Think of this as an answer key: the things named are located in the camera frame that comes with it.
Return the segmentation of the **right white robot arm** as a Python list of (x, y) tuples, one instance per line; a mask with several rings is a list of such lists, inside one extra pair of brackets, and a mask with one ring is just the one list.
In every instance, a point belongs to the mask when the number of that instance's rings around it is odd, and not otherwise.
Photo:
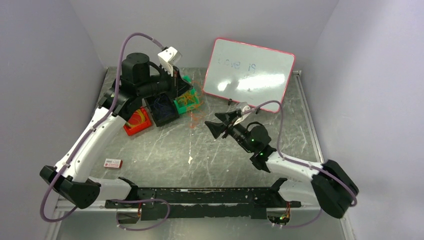
[(253, 121), (247, 126), (238, 123), (241, 111), (216, 113), (219, 122), (205, 121), (215, 139), (232, 137), (242, 149), (251, 153), (250, 161), (258, 170), (282, 174), (297, 181), (283, 183), (270, 193), (270, 202), (282, 207), (288, 201), (318, 204), (329, 216), (344, 217), (357, 204), (358, 187), (334, 160), (311, 162), (281, 153), (270, 145), (266, 127)]

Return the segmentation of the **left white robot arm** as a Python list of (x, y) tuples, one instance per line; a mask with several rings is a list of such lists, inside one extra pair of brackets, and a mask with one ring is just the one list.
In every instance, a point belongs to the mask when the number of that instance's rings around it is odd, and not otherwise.
[(118, 130), (142, 107), (144, 99), (160, 95), (174, 99), (191, 89), (176, 66), (181, 56), (177, 50), (167, 48), (158, 54), (159, 65), (156, 65), (144, 53), (129, 54), (78, 141), (54, 166), (42, 168), (42, 179), (79, 209), (95, 201), (114, 199), (126, 208), (134, 207), (139, 194), (133, 182), (122, 177), (94, 178), (90, 172)]

